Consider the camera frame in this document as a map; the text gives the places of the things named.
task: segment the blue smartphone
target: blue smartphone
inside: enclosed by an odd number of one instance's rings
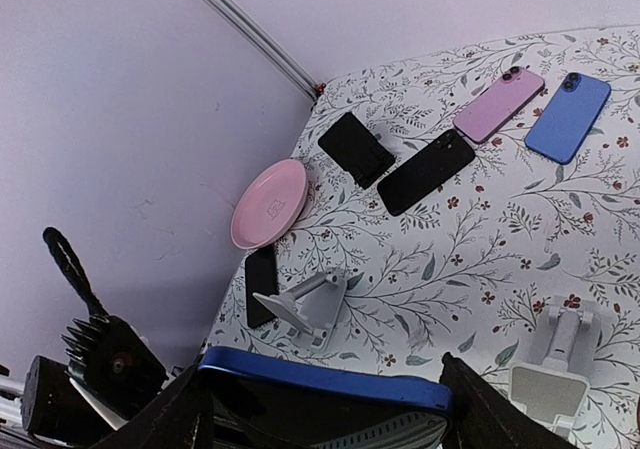
[[[227,347],[209,349],[198,370],[234,418],[302,447],[436,448],[453,418],[453,392],[420,377],[359,374]]]
[[[525,138],[525,144],[559,164],[569,164],[602,111],[611,86],[570,72]]]

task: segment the table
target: table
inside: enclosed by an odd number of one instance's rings
[[[387,214],[317,140],[353,112],[398,164],[510,66],[548,89],[477,147],[476,161],[404,215]],[[523,138],[567,72],[608,81],[612,96],[577,158],[559,166]],[[446,351],[505,392],[552,295],[598,303],[593,389],[570,441],[635,447],[640,391],[640,27],[533,34],[384,64],[331,81],[293,158],[308,201],[276,244],[281,290],[342,267],[349,291],[328,350],[293,346],[286,323],[246,327],[244,272],[231,282],[206,345],[384,375],[438,380]]]

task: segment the red flower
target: red flower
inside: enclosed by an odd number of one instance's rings
[[[580,307],[580,299],[575,294],[570,294],[568,299],[564,301],[564,307],[568,307],[569,309],[578,309]]]
[[[542,312],[542,310],[544,309],[545,306],[545,302],[544,301],[536,301],[533,304],[533,312],[535,312],[536,314],[540,314]]]
[[[495,300],[495,298],[496,296],[492,295],[489,291],[486,291],[484,293],[484,296],[482,296],[482,302],[489,306]]]
[[[393,357],[393,354],[389,354],[384,358],[384,362],[387,363],[387,367],[391,367],[391,364],[395,364],[398,361],[396,361],[396,358]]]

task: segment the gray leaf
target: gray leaf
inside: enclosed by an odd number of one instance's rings
[[[496,356],[496,364],[498,365],[498,367],[504,367],[507,364],[509,364],[509,361],[511,360],[511,358],[513,357],[513,355],[516,353],[516,349],[518,349],[518,343],[520,341],[516,341],[516,343],[512,346],[509,346],[505,349],[503,349],[500,354],[498,354]]]
[[[477,96],[480,91],[482,91],[482,89],[484,89],[484,84],[482,84],[481,86],[476,87],[473,91],[471,91],[471,95],[472,96]]]
[[[469,284],[462,281],[456,281],[455,279],[449,279],[447,281],[447,286],[469,287]]]
[[[343,361],[347,359],[360,359],[360,356],[358,356],[354,352],[343,352],[342,354],[340,354],[340,359],[342,359]]]
[[[431,260],[422,271],[422,280],[428,281],[433,277],[433,271],[436,269],[436,258],[433,254],[431,254]]]
[[[558,165],[556,168],[556,184],[560,184],[564,181],[564,166]]]
[[[423,366],[427,362],[431,362],[433,359],[423,359],[420,356],[407,356],[404,363],[407,366]]]
[[[540,184],[542,184],[542,181],[544,181],[544,179],[540,179],[539,181],[532,182],[528,186],[525,186],[524,190],[528,191],[529,189],[533,189],[534,187],[538,187]]]
[[[464,341],[462,344],[460,344],[458,346],[458,352],[460,352],[461,354],[467,352],[469,349],[471,349],[473,347],[473,343],[476,340],[476,333],[474,332],[473,334],[471,334],[471,337],[469,337],[469,339],[467,339],[466,341]]]
[[[411,337],[411,331],[409,330],[409,324],[407,324],[407,321],[405,320],[405,318],[402,317],[400,314],[396,314],[395,317],[396,317],[396,320],[400,323],[400,325],[404,329],[404,332],[407,333],[407,336]]]
[[[560,255],[557,252],[554,252],[553,254],[551,254],[551,257],[547,262],[545,262],[541,266],[538,266],[536,269],[540,269],[541,271],[548,271],[549,269],[557,267],[560,264],[560,261],[562,261]]]
[[[363,278],[363,276],[364,276],[364,272],[361,272],[360,274],[356,274],[355,276],[349,278],[349,280],[347,281],[347,291],[350,291],[351,289],[356,287],[360,282],[360,279]]]
[[[580,198],[578,197],[578,195],[575,192],[570,192],[569,193],[569,199],[571,200],[571,202],[573,202],[573,204],[578,209],[582,209],[582,203],[580,202]]]
[[[603,200],[604,202],[611,202],[611,203],[615,203],[615,204],[617,204],[617,203],[619,203],[619,202],[620,202],[619,200],[614,199],[614,198],[613,198],[613,197],[611,197],[611,196],[607,196],[606,194],[605,194],[604,196],[602,196],[602,200]]]

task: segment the phone stand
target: phone stand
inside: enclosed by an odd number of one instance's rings
[[[555,296],[538,318],[528,357],[509,374],[509,399],[556,434],[568,437],[591,383],[601,321],[593,301],[578,308]]]
[[[323,351],[331,338],[346,292],[347,281],[343,274],[330,271],[320,272],[282,294],[264,296],[254,292],[253,297],[291,324],[287,335],[296,346]],[[297,308],[296,301],[304,296]]]

